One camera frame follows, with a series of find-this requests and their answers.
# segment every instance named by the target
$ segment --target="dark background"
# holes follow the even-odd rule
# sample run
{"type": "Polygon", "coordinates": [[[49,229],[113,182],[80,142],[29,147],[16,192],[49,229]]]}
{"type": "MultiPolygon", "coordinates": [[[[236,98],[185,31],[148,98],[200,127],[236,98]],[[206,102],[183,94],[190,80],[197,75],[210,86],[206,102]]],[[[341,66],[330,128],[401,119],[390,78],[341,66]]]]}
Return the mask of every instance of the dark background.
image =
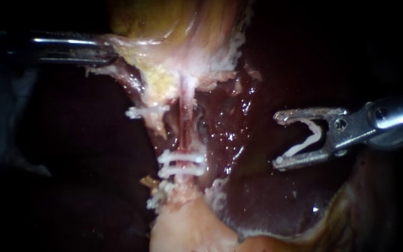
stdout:
{"type": "MultiPolygon", "coordinates": [[[[257,13],[268,18],[267,29],[283,26],[285,20],[304,27],[347,71],[353,89],[360,94],[356,103],[403,93],[403,2],[272,1],[267,5],[258,1],[257,13]]],[[[0,29],[109,31],[104,4],[83,0],[0,1],[0,29]]],[[[152,152],[142,126],[121,118],[129,101],[107,77],[83,81],[83,70],[66,66],[43,66],[39,70],[42,87],[34,93],[37,95],[27,110],[23,121],[27,126],[21,128],[21,136],[56,133],[60,130],[54,127],[63,130],[71,118],[82,113],[90,116],[82,116],[76,127],[83,125],[92,131],[77,135],[76,131],[61,132],[58,135],[63,139],[40,145],[38,139],[32,142],[23,140],[30,138],[19,138],[28,159],[33,163],[47,162],[54,179],[0,167],[0,249],[146,249],[145,232],[153,219],[152,213],[141,208],[147,191],[128,185],[122,178],[129,177],[130,184],[134,184],[153,172],[155,164],[144,163],[152,152]],[[107,87],[88,88],[88,93],[81,93],[85,90],[82,85],[94,87],[100,82],[107,87]],[[42,111],[56,108],[52,102],[53,108],[38,107],[35,101],[64,99],[61,92],[67,93],[66,104],[90,105],[85,110],[63,108],[68,112],[62,121],[55,126],[46,125],[47,120],[42,118],[48,115],[42,111]],[[132,149],[144,151],[131,154],[132,149]],[[125,171],[125,164],[131,169],[125,171]]],[[[400,224],[395,251],[403,251],[403,150],[397,156],[400,224]]]]}

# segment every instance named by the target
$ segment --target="metal screw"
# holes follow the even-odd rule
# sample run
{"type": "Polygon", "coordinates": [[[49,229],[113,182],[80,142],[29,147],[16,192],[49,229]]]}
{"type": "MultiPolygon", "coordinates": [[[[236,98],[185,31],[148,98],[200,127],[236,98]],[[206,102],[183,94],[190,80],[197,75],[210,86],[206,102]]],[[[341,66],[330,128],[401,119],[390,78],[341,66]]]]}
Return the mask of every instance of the metal screw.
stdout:
{"type": "Polygon", "coordinates": [[[374,116],[379,120],[384,120],[388,115],[386,108],[376,108],[374,110],[374,116]]]}
{"type": "Polygon", "coordinates": [[[337,119],[334,123],[334,126],[338,130],[344,130],[346,128],[346,121],[343,119],[337,119]]]}
{"type": "Polygon", "coordinates": [[[339,150],[335,153],[335,156],[342,157],[342,156],[346,155],[346,153],[347,153],[347,150],[339,150]]]}

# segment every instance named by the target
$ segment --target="surgical clip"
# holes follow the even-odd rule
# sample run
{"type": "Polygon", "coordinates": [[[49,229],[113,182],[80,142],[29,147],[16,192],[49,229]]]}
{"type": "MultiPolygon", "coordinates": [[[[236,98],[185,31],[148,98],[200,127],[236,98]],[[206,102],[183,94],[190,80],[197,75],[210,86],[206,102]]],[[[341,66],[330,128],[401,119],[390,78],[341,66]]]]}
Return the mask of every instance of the surgical clip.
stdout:
{"type": "Polygon", "coordinates": [[[273,160],[273,167],[279,171],[293,170],[344,156],[351,146],[357,144],[384,150],[403,147],[403,97],[367,102],[353,113],[344,108],[318,107],[279,111],[273,118],[283,126],[303,122],[313,132],[303,144],[293,146],[273,160]],[[328,123],[326,142],[319,150],[298,154],[319,141],[324,133],[324,130],[312,122],[314,119],[328,123]]]}

